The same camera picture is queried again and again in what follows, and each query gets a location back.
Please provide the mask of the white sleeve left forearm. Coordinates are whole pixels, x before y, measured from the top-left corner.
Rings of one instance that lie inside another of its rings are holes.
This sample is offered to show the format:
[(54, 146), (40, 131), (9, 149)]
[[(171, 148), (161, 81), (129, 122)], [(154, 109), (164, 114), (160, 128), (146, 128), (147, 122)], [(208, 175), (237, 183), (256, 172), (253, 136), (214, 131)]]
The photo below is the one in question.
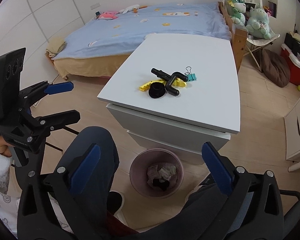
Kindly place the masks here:
[(10, 232), (17, 236), (19, 198), (7, 194), (12, 159), (0, 154), (0, 219)]

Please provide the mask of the person's left hand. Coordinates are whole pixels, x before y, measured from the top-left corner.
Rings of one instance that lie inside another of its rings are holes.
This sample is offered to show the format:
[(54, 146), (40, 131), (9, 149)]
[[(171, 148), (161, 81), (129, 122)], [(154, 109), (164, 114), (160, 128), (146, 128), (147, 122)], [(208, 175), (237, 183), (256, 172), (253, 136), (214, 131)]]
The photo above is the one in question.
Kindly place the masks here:
[(0, 136), (0, 154), (4, 155), (6, 157), (11, 157), (12, 154), (10, 152), (9, 147), (11, 147), (12, 145), (7, 143), (4, 138), (2, 136)]

